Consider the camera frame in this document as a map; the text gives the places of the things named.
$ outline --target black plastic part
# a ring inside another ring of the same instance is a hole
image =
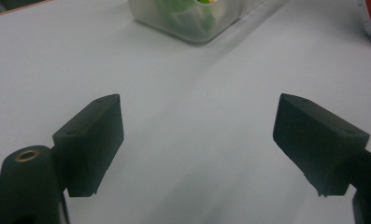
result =
[[[356,224],[371,224],[371,201],[359,191],[353,197],[353,214]]]
[[[68,223],[50,150],[33,146],[9,155],[0,174],[0,224]]]
[[[281,94],[273,137],[319,195],[344,195],[369,134],[308,99]]]
[[[64,176],[61,187],[67,187],[71,197],[96,193],[123,141],[120,96],[94,100],[57,131],[53,140],[54,158],[62,158],[56,160],[57,172]]]

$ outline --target screw hole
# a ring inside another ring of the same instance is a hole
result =
[[[32,215],[19,217],[16,219],[16,221],[13,222],[13,224],[34,224],[36,223],[36,218]]]
[[[14,160],[17,162],[31,161],[37,156],[39,156],[39,153],[40,153],[39,150],[36,149],[26,150],[19,153]]]

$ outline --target plastic container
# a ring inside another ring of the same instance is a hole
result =
[[[263,0],[128,0],[136,19],[194,43],[220,34]]]

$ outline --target white surface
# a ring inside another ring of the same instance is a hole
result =
[[[204,46],[141,25],[123,0],[0,16],[0,166],[52,147],[114,92],[125,140],[98,194],[67,200],[72,223],[354,223],[354,189],[319,198],[272,131],[286,92],[371,134],[371,47],[355,1],[269,1]]]

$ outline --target brass insert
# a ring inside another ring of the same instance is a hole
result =
[[[14,159],[17,162],[26,162],[26,161],[31,161],[37,156],[39,156],[40,151],[37,149],[28,149],[25,150],[19,154],[17,154],[16,158]]]

